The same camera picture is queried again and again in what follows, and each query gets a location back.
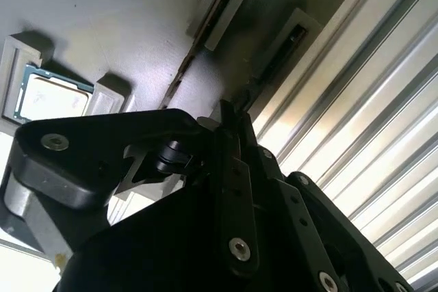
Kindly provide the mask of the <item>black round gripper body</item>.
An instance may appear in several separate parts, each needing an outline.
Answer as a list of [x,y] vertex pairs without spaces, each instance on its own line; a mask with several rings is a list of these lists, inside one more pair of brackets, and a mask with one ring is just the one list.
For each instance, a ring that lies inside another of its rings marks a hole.
[[[315,235],[298,190],[255,186],[256,233],[240,208],[220,214],[209,190],[182,189],[106,230],[69,261],[58,291],[319,291]],[[243,239],[250,258],[242,260]]]

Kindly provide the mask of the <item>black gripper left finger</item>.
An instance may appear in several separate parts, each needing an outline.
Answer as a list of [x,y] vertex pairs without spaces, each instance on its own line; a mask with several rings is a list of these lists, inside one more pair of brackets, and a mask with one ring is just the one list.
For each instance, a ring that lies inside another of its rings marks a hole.
[[9,157],[9,215],[62,275],[87,242],[145,208],[192,187],[209,190],[220,214],[239,207],[255,236],[241,117],[220,102],[200,123],[180,109],[30,122]]

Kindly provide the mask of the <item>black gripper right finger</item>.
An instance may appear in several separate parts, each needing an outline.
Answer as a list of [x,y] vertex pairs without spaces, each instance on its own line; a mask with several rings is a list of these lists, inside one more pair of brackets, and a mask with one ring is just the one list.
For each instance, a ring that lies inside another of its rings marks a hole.
[[260,267],[256,291],[412,291],[411,285],[302,172],[284,176],[241,117]]

